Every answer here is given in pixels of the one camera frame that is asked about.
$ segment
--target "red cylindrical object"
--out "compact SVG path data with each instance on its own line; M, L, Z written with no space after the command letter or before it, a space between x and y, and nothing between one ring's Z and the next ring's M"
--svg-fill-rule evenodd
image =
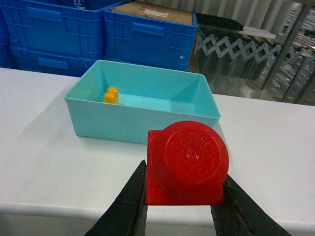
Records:
M148 139L147 204L222 203L228 152L212 128L181 121L152 134Z

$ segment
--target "cardboard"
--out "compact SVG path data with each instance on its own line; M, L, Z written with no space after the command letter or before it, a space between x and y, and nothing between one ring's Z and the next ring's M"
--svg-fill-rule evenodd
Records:
M111 9L114 12L148 17L161 21L169 21L184 25L192 25L192 13L169 7L135 1Z

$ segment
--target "blue plastic crate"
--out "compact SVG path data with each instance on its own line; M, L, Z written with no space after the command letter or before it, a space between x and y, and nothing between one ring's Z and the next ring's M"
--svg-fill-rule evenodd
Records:
M17 69L16 60L10 50L10 44L0 45L0 67Z
M104 0L102 9L83 10L57 5L59 2L0 0L11 46L72 57L103 58L106 48L103 10L113 6Z
M11 51L17 60L19 69L49 74L80 77L96 61L95 59L65 57L20 48L11 48Z
M107 48L105 59L188 71L198 27L134 15L105 12Z
M119 104L103 103L116 87ZM181 120L214 127L220 113L201 74L98 60L64 96L78 136L147 143Z
M0 10L0 45L7 44L8 42L9 32L2 11Z

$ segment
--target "crate handle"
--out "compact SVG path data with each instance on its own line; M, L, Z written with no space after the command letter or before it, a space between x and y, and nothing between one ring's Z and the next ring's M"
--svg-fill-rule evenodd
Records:
M26 11L29 17L42 19L42 20L63 22L63 16L58 11L49 11L49 10L38 9L34 7L27 7Z
M41 66L57 68L57 69L64 69L68 70L68 62L63 60L54 60L54 59L47 59L47 58L38 58L37 62Z
M163 36L164 28L133 22L132 31Z

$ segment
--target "white table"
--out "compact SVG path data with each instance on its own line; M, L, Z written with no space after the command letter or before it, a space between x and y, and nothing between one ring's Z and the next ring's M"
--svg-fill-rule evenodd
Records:
M77 80L0 68L0 214L95 221L146 159L146 145L75 135L63 95ZM315 234L315 107L215 100L229 174L286 230ZM149 206L147 222L213 227L208 206Z

